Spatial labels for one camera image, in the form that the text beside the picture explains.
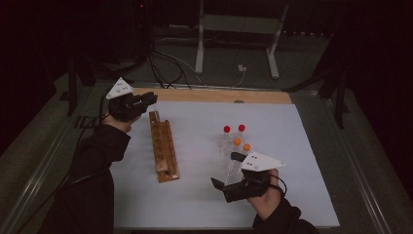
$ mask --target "white paper sheet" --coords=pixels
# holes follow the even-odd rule
[[[226,203],[211,177],[223,179],[218,143],[223,127],[244,124],[253,151],[280,159],[286,198],[317,227],[338,226],[330,197],[294,104],[159,101],[171,125],[181,178],[159,183],[148,114],[135,122],[123,161],[111,168],[115,226],[122,228],[249,228],[255,210],[246,201]]]

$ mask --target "dark background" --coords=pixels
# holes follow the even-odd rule
[[[118,1],[119,8],[109,0],[0,3],[3,87],[0,153],[53,96],[54,80],[67,71],[67,55],[82,51],[110,62],[127,56],[122,38],[111,37],[111,30],[122,31],[119,25],[129,21],[126,19],[131,14],[137,17],[135,23],[142,23],[139,21],[139,17],[145,17],[142,12],[125,10],[130,9],[127,4],[138,6],[140,2]],[[261,2],[271,5],[273,1]],[[413,197],[412,4],[409,1],[289,2],[284,31],[287,35],[305,32],[332,36],[316,74],[331,67],[349,68],[348,88],[355,92],[406,191]],[[145,3],[152,7],[149,19],[156,26],[198,23],[197,1]],[[273,11],[260,10],[255,4],[258,2],[211,0],[206,10],[222,13],[221,6],[225,6],[232,9],[229,13],[232,15],[272,16]],[[106,17],[102,11],[108,11]],[[141,48],[133,48],[133,53],[139,55]]]

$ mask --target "white triangular marker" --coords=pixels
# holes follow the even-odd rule
[[[124,80],[119,78],[116,84],[112,87],[112,90],[106,95],[107,99],[117,98],[123,95],[127,95],[133,92],[133,88]]]
[[[286,163],[257,152],[248,153],[241,168],[252,172],[263,172],[285,167]]]

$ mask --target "hand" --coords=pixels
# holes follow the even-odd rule
[[[130,120],[128,122],[123,122],[120,120],[115,119],[112,115],[110,115],[109,113],[105,113],[103,116],[106,116],[103,120],[102,120],[102,124],[103,125],[110,125],[112,127],[117,128],[118,130],[128,133],[131,130],[131,125],[140,118],[140,116],[137,116],[135,119]]]
[[[279,186],[279,180],[274,176],[279,176],[279,171],[277,169],[272,169],[269,171],[271,176],[271,183],[275,186]],[[282,199],[282,194],[279,190],[274,188],[268,188],[267,192],[261,197],[248,198],[247,201],[252,205],[252,207],[257,211],[258,215],[262,220],[267,219],[273,211],[276,210]]]

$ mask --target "wooden test tube rack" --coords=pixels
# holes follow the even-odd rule
[[[160,121],[158,111],[149,112],[155,166],[159,182],[179,179],[169,121]]]

